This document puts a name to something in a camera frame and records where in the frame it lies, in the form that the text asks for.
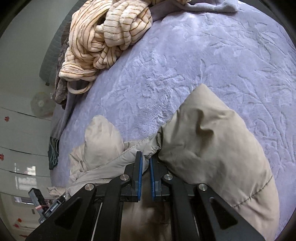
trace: gray upholstered headboard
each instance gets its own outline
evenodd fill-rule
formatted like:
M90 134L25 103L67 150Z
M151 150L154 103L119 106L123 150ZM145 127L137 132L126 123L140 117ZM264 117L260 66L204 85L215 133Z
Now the gray upholstered headboard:
M62 21L59 29L55 33L46 51L46 54L44 56L44 59L39 71L40 78L46 83L54 85L54 81L56 77L57 61L58 61L59 53L61 50L61 36L64 30L64 27L69 21L71 21L72 14L75 13L85 2L86 0L78 0L78 2L69 11L65 19Z

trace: beige jacket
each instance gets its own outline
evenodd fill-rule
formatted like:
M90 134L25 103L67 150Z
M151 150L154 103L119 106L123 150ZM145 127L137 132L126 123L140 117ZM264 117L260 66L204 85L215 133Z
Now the beige jacket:
M263 149L239 115L205 85L197 87L159 131L141 142L123 143L102 116L86 129L85 143L70 154L71 195L87 183L109 182L143 152L143 172L158 153L172 173L190 184L206 183L267 241L279 222L279 198ZM125 203L121 240L171 240L168 207L151 200L149 175L142 199Z

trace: bed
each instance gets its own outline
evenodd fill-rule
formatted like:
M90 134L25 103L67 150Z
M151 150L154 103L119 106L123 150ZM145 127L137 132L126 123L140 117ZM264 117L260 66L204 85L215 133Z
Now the bed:
M106 117L126 141L143 139L204 83L243 118L265 151L280 199L278 235L296 206L296 49L275 20L238 6L235 14L169 14L103 70L61 135L52 185L67 185L68 154L83 143L92 117Z

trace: triangular cutout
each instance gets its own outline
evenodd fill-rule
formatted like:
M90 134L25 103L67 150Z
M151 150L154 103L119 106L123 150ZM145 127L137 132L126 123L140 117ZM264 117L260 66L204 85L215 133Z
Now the triangular cutout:
M80 209L82 199L78 198L66 208L66 210L54 221L55 225L65 229L71 229L77 213Z
M230 213L228 213L215 198L211 197L210 203L221 229L227 229L237 224L237 220Z

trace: silver bolt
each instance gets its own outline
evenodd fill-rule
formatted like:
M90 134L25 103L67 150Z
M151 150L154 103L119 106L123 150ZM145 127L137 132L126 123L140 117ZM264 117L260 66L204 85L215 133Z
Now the silver bolt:
M93 190L94 185L91 184L91 183L89 183L89 184L86 184L84 188L85 188L85 190L87 190L87 191L91 191L91 190Z
M204 184L204 183L201 183L201 184L198 185L198 188L199 188L200 190L202 190L202 191L206 191L206 190L207 190L207 185Z
M173 175L172 174L165 174L165 175L163 175L163 178L169 181L169 180L173 179Z
M126 181L126 180L129 179L129 176L128 176L127 174L122 174L122 175L120 176L120 179L121 179L122 181Z

